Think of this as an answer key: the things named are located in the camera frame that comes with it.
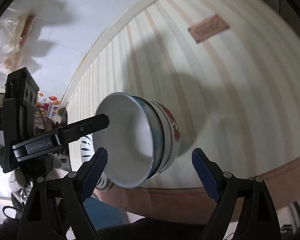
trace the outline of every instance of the brown label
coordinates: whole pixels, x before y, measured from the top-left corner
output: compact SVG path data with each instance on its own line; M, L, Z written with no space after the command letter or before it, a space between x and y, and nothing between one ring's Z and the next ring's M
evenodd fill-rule
M197 23L188 30L193 36L194 40L199 43L228 28L229 26L225 23L225 21L221 19L218 14L216 14Z

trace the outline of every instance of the table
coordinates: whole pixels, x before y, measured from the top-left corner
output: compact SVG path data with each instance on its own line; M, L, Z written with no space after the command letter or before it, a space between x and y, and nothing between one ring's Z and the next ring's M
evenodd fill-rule
M229 29L197 43L188 28L216 14ZM68 121L94 115L116 91L164 104L182 145L167 171L140 188L96 192L100 200L206 223L214 203L191 164L196 147L223 171L261 175L276 208L300 198L300 39L261 0L158 0L96 55L69 100ZM81 165L80 142L70 145L70 160L74 170Z

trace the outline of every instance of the blue gripper pad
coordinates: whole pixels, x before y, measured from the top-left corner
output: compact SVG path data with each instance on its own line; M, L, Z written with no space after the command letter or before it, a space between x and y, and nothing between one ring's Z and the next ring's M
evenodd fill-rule
M213 176L212 172L204 162L197 149L192 152L192 165L197 172L209 198L212 198L215 202L218 202L221 197L218 191L217 180Z
M100 176L103 172L103 170L106 167L106 164L108 162L108 153L106 149L99 148L95 155L98 154L98 152L101 153L96 158L95 162L91 166L90 170L86 174L86 176L83 179L82 182L82 192L80 195L80 198L82 202L84 202L87 198L90 198L92 196L92 193L100 179Z

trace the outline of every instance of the screw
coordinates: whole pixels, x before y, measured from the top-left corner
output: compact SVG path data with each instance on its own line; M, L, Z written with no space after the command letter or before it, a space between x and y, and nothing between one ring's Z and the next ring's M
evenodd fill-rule
M223 173L223 176L225 176L226 178L231 178L232 177L232 174L229 172L229 171L226 171Z
M43 178L43 177L37 178L37 182L38 182L38 183L41 183L41 182L43 182L43 181L44 181L44 178Z
M71 171L68 173L69 178L74 178L76 175L77 175L77 173L75 171Z
M259 182L259 183L261 183L261 182L263 182L263 178L257 176L257 177L256 177L256 181Z

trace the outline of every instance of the transparent plastic wrap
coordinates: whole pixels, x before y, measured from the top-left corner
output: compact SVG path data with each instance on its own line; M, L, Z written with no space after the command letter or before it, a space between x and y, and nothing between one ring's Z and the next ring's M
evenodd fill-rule
M9 73L20 68L23 59L22 47L33 17L9 7L0 18L0 88L4 88Z

